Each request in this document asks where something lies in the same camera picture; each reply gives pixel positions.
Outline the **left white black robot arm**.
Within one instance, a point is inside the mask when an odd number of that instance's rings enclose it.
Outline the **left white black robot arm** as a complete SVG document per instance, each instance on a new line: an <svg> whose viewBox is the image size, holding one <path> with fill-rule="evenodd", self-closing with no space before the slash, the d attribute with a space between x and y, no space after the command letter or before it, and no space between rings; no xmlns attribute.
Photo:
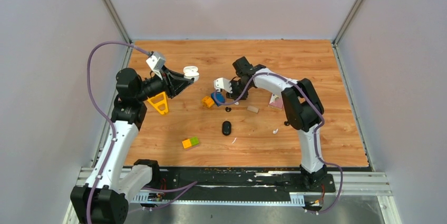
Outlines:
<svg viewBox="0 0 447 224"><path fill-rule="evenodd" d="M121 178L130 146L144 121L145 101L159 94L173 98L199 78L196 66L186 66L178 73L163 66L156 76L143 80L132 68L116 74L114 108L107 118L111 132L103 152L83 186L75 186L70 199L80 223L124 223L131 200L146 186L161 183L159 166L153 160L139 160Z"/></svg>

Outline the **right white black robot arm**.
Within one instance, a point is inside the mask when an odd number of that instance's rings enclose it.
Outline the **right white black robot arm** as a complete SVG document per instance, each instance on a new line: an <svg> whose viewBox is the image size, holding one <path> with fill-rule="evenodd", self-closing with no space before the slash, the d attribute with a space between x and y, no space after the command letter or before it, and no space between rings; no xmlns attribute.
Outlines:
<svg viewBox="0 0 447 224"><path fill-rule="evenodd" d="M223 77L214 81L216 91L237 102L248 97L250 88L259 88L279 96L283 101L286 121L298 133L302 159L301 184L314 191L327 175L320 144L320 128L324 125L324 107L309 79L294 80L279 75L264 65L253 66L243 56L233 62L236 79Z"/></svg>

